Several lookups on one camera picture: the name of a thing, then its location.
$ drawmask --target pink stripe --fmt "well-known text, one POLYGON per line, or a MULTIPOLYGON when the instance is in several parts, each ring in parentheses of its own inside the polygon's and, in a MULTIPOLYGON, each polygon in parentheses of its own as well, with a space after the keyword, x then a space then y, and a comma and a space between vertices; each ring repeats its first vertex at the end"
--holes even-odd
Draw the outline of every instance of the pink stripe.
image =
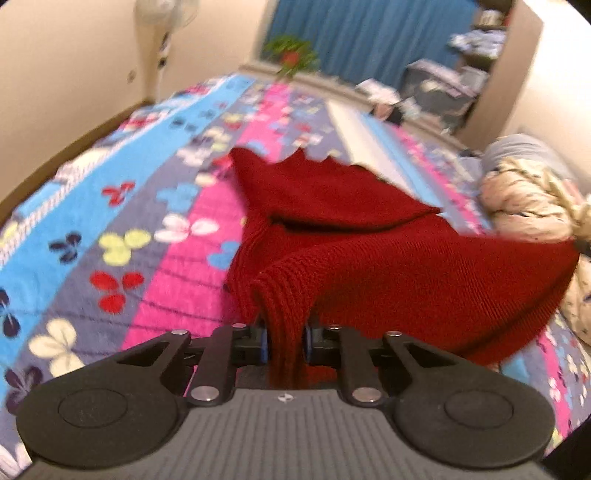
POLYGON ((556 429, 562 435, 563 438, 570 433, 569 432, 569 419, 570 419, 570 407, 566 401, 567 390, 559 377, 560 362, 556 355, 556 347, 550 343, 550 340, 544 333, 538 335, 537 341, 542 346, 542 356, 544 357, 544 363, 546 366, 546 373, 548 378, 554 378, 556 380, 556 389, 560 392, 560 401, 553 400, 554 412, 556 413, 556 429))
MULTIPOLYGON (((282 110, 289 105, 290 92, 286 85, 271 85, 237 144, 256 141, 265 147, 267 158, 278 161, 282 135, 269 126, 285 117, 282 110)), ((189 235, 184 242, 170 245, 136 312, 133 324, 137 327, 129 329, 122 349, 145 342, 158 331, 187 329, 193 336, 207 336, 221 322, 238 319, 230 294, 222 288, 226 271, 209 265, 207 256, 220 252, 215 245, 240 241, 244 216, 245 208, 231 180, 202 190, 187 219, 191 224, 201 218, 213 219, 219 230, 205 237, 189 235)))
POLYGON ((402 128, 398 128, 395 125, 392 126, 394 133, 400 138, 402 143, 408 148, 408 152, 412 155, 416 162, 418 162, 423 170, 425 170, 433 180, 445 191, 447 197, 454 202, 457 206, 459 213, 468 225, 472 228, 474 233, 483 234, 485 231, 482 229, 480 219, 470 210, 469 202, 471 199, 467 199, 464 195, 458 193, 451 185, 449 185, 448 179, 444 175, 439 173, 437 169, 433 167, 431 162, 425 157, 421 145, 418 144, 410 135, 408 135, 402 128))
POLYGON ((271 128, 271 124, 278 121, 289 122, 289 117, 283 113, 283 109, 290 104, 290 93, 291 89, 283 83, 269 86, 258 113, 244 129, 237 145, 256 141, 265 147, 267 160, 271 163, 278 162, 281 159, 283 135, 271 128))

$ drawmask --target wooden baseboard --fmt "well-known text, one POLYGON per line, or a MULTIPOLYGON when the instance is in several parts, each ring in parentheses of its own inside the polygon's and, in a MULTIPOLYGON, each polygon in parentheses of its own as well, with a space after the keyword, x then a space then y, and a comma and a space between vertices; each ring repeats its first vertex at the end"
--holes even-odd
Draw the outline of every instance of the wooden baseboard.
POLYGON ((39 168, 31 173, 24 182, 0 202, 0 226, 10 219, 14 209, 35 193, 45 182, 53 178, 57 170, 64 163, 76 158, 78 155, 88 150, 95 142, 116 130, 117 127, 123 123, 123 121, 127 120, 138 108, 149 105, 150 103, 152 102, 148 99, 144 99, 140 103, 130 106, 128 109, 82 135, 82 137, 74 143, 68 145, 62 151, 39 166, 39 168))

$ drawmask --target black mechanical arm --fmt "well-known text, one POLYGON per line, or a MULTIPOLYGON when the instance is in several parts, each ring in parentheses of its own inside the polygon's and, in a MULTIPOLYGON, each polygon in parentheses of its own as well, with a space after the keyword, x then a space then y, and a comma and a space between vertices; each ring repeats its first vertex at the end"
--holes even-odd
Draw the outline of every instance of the black mechanical arm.
POLYGON ((264 365, 267 331, 235 324, 192 339, 172 330, 37 387, 17 428, 23 480, 576 480, 591 472, 584 424, 542 460, 554 429, 527 385, 400 332, 308 327, 318 390, 235 388, 264 365))

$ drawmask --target blue curtain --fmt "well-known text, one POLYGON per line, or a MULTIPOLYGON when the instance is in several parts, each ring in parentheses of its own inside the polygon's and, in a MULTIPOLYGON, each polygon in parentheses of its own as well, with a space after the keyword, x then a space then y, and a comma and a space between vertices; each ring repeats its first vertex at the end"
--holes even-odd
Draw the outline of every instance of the blue curtain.
POLYGON ((470 30, 476 9, 474 0, 280 0, 267 38, 310 40, 325 74, 399 87, 416 60, 454 67, 447 42, 470 30))

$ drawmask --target metal screw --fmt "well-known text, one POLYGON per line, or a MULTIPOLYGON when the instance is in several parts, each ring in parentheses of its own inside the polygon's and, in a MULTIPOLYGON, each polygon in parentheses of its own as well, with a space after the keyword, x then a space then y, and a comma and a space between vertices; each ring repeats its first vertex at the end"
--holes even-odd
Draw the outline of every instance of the metal screw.
POLYGON ((216 387, 202 385, 192 389, 191 396, 199 401, 213 401, 220 396, 220 391, 216 387))
POLYGON ((376 388, 361 387, 353 390, 353 398, 361 403, 373 403, 382 398, 382 393, 376 388))

